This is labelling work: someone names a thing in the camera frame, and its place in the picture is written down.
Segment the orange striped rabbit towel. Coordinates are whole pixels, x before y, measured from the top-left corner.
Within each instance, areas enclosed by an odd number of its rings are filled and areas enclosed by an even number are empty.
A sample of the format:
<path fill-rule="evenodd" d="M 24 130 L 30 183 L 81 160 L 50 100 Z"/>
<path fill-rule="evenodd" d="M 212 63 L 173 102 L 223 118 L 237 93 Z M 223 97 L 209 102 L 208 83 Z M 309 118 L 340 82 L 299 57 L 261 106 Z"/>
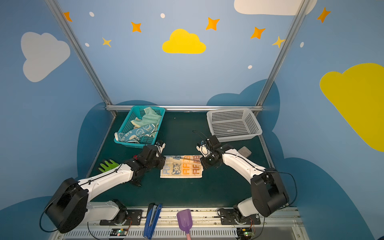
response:
<path fill-rule="evenodd" d="M 166 156 L 160 173 L 162 179 L 199 179 L 203 177 L 204 168 L 201 155 Z"/>

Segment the teal plastic basket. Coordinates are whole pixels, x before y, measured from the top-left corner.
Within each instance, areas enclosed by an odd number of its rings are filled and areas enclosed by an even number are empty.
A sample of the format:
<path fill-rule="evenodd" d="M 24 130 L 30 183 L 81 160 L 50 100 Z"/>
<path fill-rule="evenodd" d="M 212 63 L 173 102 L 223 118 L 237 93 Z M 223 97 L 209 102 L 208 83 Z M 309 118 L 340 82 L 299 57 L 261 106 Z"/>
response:
<path fill-rule="evenodd" d="M 137 149 L 153 145 L 165 113 L 166 109 L 160 107 L 132 107 L 121 127 L 114 134 L 114 142 Z"/>

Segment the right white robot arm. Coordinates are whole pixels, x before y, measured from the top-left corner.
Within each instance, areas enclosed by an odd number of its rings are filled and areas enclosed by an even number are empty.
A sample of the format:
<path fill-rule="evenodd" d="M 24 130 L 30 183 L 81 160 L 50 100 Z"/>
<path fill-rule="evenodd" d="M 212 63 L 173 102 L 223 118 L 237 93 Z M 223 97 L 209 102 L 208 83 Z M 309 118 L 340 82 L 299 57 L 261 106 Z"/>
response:
<path fill-rule="evenodd" d="M 252 196 L 234 206 L 237 221 L 256 214 L 268 217 L 289 203 L 288 192 L 276 169 L 253 163 L 231 145 L 221 144 L 216 136 L 201 141 L 196 148 L 203 155 L 200 161 L 204 169 L 223 163 L 250 184 Z"/>

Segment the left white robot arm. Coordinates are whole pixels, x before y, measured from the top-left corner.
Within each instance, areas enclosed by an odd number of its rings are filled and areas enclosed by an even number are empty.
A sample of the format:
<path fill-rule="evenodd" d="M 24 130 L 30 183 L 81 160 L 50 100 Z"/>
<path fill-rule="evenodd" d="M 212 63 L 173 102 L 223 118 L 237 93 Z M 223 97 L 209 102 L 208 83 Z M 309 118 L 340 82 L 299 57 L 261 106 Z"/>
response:
<path fill-rule="evenodd" d="M 116 201 L 92 203 L 92 199 L 120 184 L 141 186 L 145 173 L 164 167 L 166 158 L 162 152 L 165 146 L 164 142 L 158 141 L 155 145 L 144 146 L 136 157 L 104 173 L 78 181 L 73 178 L 64 180 L 44 209 L 44 214 L 62 234 L 81 223 L 115 219 L 119 213 L 125 212 L 123 205 Z"/>

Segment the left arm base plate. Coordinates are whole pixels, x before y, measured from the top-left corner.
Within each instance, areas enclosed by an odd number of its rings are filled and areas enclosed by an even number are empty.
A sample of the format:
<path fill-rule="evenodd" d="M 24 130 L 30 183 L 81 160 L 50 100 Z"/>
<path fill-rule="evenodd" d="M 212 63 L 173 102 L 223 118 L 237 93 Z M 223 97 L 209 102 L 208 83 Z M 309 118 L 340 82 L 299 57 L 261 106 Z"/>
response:
<path fill-rule="evenodd" d="M 100 220 L 100 226 L 139 226 L 143 210 L 120 210 L 112 220 Z"/>

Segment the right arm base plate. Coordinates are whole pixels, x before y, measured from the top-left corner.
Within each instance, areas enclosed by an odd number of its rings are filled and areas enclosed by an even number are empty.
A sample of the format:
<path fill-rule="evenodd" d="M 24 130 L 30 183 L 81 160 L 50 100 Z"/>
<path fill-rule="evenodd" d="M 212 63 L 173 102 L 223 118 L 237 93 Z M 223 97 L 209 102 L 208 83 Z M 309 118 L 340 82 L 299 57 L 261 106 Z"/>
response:
<path fill-rule="evenodd" d="M 218 209 L 218 215 L 222 225 L 260 225 L 261 220 L 258 214 L 244 217 L 238 210 Z"/>

